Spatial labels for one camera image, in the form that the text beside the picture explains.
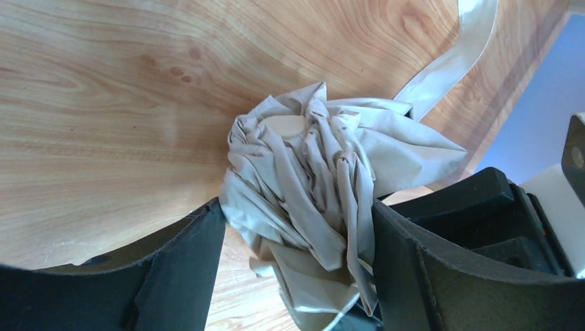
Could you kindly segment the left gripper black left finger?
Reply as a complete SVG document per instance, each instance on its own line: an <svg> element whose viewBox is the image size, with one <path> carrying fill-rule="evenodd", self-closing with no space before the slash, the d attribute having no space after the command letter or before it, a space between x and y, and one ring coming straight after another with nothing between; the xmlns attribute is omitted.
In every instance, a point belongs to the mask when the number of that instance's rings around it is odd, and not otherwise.
<svg viewBox="0 0 585 331"><path fill-rule="evenodd" d="M226 230L218 199L81 265L1 266L2 330L203 330Z"/></svg>

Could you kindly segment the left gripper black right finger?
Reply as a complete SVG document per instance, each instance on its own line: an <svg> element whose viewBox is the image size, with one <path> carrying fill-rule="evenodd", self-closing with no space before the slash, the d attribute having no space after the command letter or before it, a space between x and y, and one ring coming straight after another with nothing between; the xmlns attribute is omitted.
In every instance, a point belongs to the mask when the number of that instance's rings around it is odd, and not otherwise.
<svg viewBox="0 0 585 331"><path fill-rule="evenodd" d="M584 281L462 248L380 201L374 283L386 330L583 330Z"/></svg>

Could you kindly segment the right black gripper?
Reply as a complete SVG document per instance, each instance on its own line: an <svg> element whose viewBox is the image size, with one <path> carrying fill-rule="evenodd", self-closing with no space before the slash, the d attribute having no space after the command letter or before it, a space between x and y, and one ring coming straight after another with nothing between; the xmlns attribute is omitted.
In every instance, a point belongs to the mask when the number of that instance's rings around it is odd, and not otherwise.
<svg viewBox="0 0 585 331"><path fill-rule="evenodd" d="M497 168L391 208L484 257L536 272L575 276L538 198Z"/></svg>

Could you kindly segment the black and beige folding umbrella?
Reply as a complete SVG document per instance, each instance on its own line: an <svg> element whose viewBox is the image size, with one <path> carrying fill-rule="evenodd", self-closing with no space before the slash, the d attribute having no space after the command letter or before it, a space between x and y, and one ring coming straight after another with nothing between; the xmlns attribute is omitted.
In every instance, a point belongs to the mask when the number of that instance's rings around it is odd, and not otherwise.
<svg viewBox="0 0 585 331"><path fill-rule="evenodd" d="M460 1L458 41L392 99L330 100L321 82L235 119L219 203L300 330L380 329L373 201L459 167L466 150L421 120L483 55L498 6Z"/></svg>

